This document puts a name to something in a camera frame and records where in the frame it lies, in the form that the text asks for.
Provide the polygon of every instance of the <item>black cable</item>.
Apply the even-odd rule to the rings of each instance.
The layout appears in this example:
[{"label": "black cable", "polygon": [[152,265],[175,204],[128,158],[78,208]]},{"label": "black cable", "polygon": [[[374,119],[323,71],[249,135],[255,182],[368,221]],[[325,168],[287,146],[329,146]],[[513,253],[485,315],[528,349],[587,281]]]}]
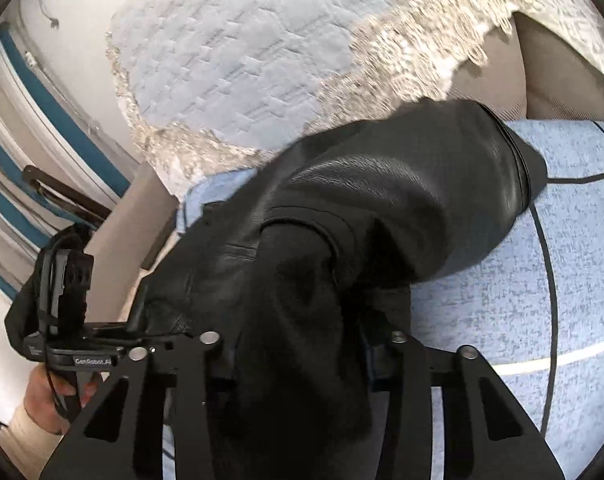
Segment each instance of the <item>black cable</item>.
[{"label": "black cable", "polygon": [[48,15],[48,13],[46,12],[46,9],[44,8],[45,7],[44,1],[43,0],[37,0],[37,1],[39,3],[39,10],[51,22],[51,28],[60,28],[60,20],[58,20],[57,18],[53,18],[53,17],[51,17],[51,16]]},{"label": "black cable", "polygon": [[592,184],[604,180],[604,173],[596,175],[580,176],[577,178],[553,177],[549,178],[547,184]]},{"label": "black cable", "polygon": [[[49,306],[50,306],[49,302],[50,302],[51,294],[53,292],[52,287],[53,287],[53,277],[54,277],[54,272],[53,272],[54,256],[55,256],[56,252],[61,248],[62,244],[70,244],[71,238],[75,238],[75,240],[73,240],[73,241],[79,240],[77,234],[61,237],[61,238],[59,238],[59,240],[56,240],[54,242],[54,244],[51,246],[51,248],[48,251],[46,251],[46,253],[44,254],[44,257],[42,260],[42,275],[41,275],[40,287],[39,287],[39,297],[37,298],[37,308],[40,311],[40,313],[43,312],[45,314],[49,314]],[[51,378],[51,372],[50,372],[50,369],[48,368],[47,343],[48,343],[49,326],[50,325],[47,322],[44,322],[40,318],[39,332],[42,335],[42,342],[43,342],[43,347],[44,347],[44,368],[46,369],[46,378],[48,379],[48,385],[50,386],[51,391],[53,393],[53,403],[55,405],[55,408],[57,409],[58,413],[60,413],[64,418],[66,418],[68,420],[68,411],[66,410],[66,407],[64,406],[64,404],[62,403],[62,400],[60,399],[59,395],[57,394],[57,390],[54,388],[53,379]]]},{"label": "black cable", "polygon": [[551,417],[551,405],[553,403],[553,392],[556,385],[556,371],[557,371],[557,341],[559,335],[558,327],[558,313],[557,313],[557,289],[556,289],[556,278],[553,274],[553,265],[551,263],[551,253],[548,249],[546,237],[544,236],[544,230],[542,228],[542,222],[538,215],[538,210],[534,204],[531,204],[528,208],[531,216],[533,217],[533,223],[535,224],[536,231],[538,233],[538,239],[540,240],[540,248],[542,250],[542,258],[544,260],[544,267],[546,268],[546,279],[548,280],[548,293],[549,302],[551,306],[551,348],[550,348],[550,366],[548,371],[548,383],[546,385],[546,400],[544,401],[544,409],[542,412],[542,421],[540,425],[540,434],[546,437],[546,430],[548,428],[548,421]]}]

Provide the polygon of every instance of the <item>leather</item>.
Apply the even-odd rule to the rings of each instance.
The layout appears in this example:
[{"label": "leather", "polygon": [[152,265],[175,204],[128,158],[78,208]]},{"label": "leather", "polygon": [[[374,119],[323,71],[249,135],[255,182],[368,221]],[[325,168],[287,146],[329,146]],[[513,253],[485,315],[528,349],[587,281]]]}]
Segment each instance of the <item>leather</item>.
[{"label": "leather", "polygon": [[137,328],[222,335],[227,476],[338,478],[330,456],[370,429],[357,316],[409,331],[411,284],[480,262],[545,184],[540,154],[471,101],[305,137],[187,230],[138,294]]},{"label": "leather", "polygon": [[37,313],[44,254],[54,248],[80,250],[86,247],[89,240],[90,228],[85,224],[73,224],[48,240],[48,243],[37,255],[33,273],[10,305],[4,319],[8,342],[15,352],[26,359],[30,359],[31,355],[24,352],[24,338],[38,330]]}]

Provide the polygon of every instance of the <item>white quilted fabric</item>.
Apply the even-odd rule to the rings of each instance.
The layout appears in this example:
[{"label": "white quilted fabric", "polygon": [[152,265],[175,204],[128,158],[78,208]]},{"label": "white quilted fabric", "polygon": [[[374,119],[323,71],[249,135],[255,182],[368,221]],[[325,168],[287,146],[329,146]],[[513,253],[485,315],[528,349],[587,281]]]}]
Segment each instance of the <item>white quilted fabric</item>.
[{"label": "white quilted fabric", "polygon": [[349,27],[391,0],[128,0],[112,41],[146,121],[276,150],[320,106],[320,79],[351,67]]}]

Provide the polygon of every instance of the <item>black handle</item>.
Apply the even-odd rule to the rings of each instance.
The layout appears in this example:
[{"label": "black handle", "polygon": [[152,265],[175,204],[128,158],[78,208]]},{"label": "black handle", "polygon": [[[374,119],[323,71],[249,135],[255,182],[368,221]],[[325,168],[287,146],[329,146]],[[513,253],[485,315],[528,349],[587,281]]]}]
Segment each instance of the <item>black handle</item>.
[{"label": "black handle", "polygon": [[57,413],[63,416],[71,424],[80,415],[82,411],[82,405],[80,404],[80,389],[77,383],[77,374],[75,372],[69,372],[64,370],[56,370],[55,374],[63,378],[75,388],[75,395],[73,396],[62,396],[62,406],[57,406]]}]

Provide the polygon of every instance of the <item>black bracket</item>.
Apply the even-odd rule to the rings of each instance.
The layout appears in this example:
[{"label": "black bracket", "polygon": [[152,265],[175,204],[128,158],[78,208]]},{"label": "black bracket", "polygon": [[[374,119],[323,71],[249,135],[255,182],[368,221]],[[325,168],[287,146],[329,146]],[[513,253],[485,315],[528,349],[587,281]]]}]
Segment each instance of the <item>black bracket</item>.
[{"label": "black bracket", "polygon": [[377,312],[361,326],[371,387],[389,391],[376,480],[431,479],[432,386],[442,390],[445,480],[563,480],[538,428],[476,348],[427,348]]},{"label": "black bracket", "polygon": [[166,387],[176,387],[176,476],[215,480],[206,376],[219,352],[216,333],[186,335],[128,349],[104,385],[70,426],[40,478],[162,478],[162,422]]}]

